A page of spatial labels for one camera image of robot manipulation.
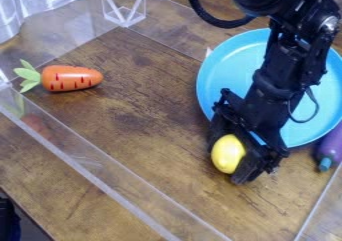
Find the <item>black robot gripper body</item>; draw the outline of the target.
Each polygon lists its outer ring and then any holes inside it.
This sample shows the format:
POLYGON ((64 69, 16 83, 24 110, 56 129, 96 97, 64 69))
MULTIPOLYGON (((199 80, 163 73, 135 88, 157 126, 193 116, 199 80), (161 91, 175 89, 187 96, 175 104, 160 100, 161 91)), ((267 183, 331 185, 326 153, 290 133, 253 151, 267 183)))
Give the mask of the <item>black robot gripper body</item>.
POLYGON ((241 143, 266 145, 288 156, 280 129, 303 98, 303 90, 292 80, 278 83, 279 79, 262 69, 252 75, 252 84, 244 97, 228 88, 220 90, 219 101, 213 103, 213 114, 228 110, 236 123, 232 133, 241 143))

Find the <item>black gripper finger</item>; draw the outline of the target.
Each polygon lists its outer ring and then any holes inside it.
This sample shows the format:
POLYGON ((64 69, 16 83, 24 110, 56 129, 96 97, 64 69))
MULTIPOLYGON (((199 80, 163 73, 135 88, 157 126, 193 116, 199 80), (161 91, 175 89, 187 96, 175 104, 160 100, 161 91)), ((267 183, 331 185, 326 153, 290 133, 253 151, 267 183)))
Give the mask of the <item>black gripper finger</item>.
POLYGON ((232 134, 235 132, 236 123, 233 121, 232 114, 228 110, 220 110, 213 114, 209 130, 208 130, 208 138, 207 138, 207 150, 212 151, 215 142, 227 134, 232 134))
POLYGON ((262 173, 272 173, 279 167, 282 153, 266 145, 244 143, 245 155, 229 177, 235 185, 253 181, 262 173))

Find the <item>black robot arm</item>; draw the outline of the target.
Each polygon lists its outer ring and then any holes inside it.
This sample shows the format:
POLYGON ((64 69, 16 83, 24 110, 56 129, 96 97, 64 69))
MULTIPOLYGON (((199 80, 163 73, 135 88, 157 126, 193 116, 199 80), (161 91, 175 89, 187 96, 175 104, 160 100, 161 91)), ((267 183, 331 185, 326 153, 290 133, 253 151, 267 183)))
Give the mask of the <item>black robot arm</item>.
POLYGON ((264 61, 252 75, 247 94, 220 90, 213 103, 209 144, 225 134, 241 141, 247 154, 231 175, 244 184, 272 172, 288 149, 280 129, 311 87, 326 74, 326 58, 338 33, 339 7, 334 0, 233 0, 245 18, 270 18, 264 61))

